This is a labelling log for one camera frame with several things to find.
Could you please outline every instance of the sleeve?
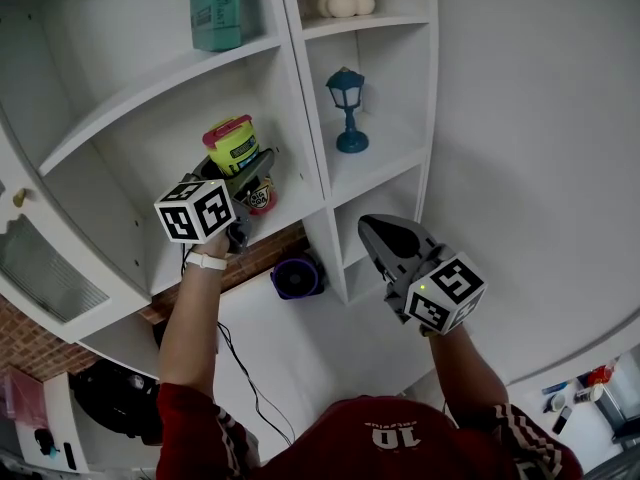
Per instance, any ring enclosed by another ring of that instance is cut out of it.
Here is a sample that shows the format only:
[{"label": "sleeve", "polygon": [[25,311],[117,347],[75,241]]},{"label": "sleeve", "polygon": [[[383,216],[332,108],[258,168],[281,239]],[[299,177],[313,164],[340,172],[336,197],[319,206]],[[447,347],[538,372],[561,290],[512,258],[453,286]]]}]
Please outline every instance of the sleeve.
[{"label": "sleeve", "polygon": [[476,416],[465,426],[491,434],[513,457],[520,478],[583,477],[582,467],[573,452],[536,425],[515,405],[496,405]]},{"label": "sleeve", "polygon": [[243,478],[259,464],[255,438],[206,395],[162,384],[157,404],[164,425],[158,480]]}]

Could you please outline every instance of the hand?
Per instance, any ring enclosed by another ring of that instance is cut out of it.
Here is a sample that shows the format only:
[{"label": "hand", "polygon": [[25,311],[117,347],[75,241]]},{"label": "hand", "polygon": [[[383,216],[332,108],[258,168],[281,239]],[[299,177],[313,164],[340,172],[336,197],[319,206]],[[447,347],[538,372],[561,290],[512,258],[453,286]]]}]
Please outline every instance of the hand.
[{"label": "hand", "polygon": [[221,231],[206,244],[198,244],[193,249],[193,252],[198,254],[206,254],[212,258],[224,259],[227,251],[229,250],[229,237],[227,237],[226,231]]}]

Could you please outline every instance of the cabinet door knob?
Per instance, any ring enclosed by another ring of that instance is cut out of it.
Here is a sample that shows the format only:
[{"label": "cabinet door knob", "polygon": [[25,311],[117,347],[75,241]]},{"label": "cabinet door knob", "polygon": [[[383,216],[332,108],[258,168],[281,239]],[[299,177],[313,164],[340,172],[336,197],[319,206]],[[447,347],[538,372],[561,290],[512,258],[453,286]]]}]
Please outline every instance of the cabinet door knob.
[{"label": "cabinet door knob", "polygon": [[13,196],[13,205],[16,208],[22,208],[25,197],[27,197],[27,191],[24,188],[21,188],[16,192],[16,195]]}]

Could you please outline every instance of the brick wall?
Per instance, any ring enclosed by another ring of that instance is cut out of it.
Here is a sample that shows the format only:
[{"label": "brick wall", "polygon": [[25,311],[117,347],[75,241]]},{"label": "brick wall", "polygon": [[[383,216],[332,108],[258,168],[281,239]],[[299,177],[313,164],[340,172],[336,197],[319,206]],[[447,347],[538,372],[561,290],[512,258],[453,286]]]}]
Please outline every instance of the brick wall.
[{"label": "brick wall", "polygon": [[[308,247],[300,222],[261,240],[229,262],[222,278],[222,291],[270,269],[283,254],[293,254]],[[152,304],[140,314],[151,323],[168,318],[178,288],[176,285],[156,295]],[[80,372],[98,359],[84,347],[69,345],[49,333],[0,295],[0,375],[8,365],[12,365],[35,379],[45,381],[65,371]]]}]

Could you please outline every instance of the cabinet glass door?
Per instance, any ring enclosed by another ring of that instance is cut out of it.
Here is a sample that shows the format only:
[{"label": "cabinet glass door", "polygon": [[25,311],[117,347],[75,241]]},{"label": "cabinet glass door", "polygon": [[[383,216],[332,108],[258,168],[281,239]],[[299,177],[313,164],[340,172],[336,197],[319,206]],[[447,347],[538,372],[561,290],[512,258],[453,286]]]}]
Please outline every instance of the cabinet glass door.
[{"label": "cabinet glass door", "polygon": [[0,272],[61,323],[109,300],[21,215],[0,235]]}]

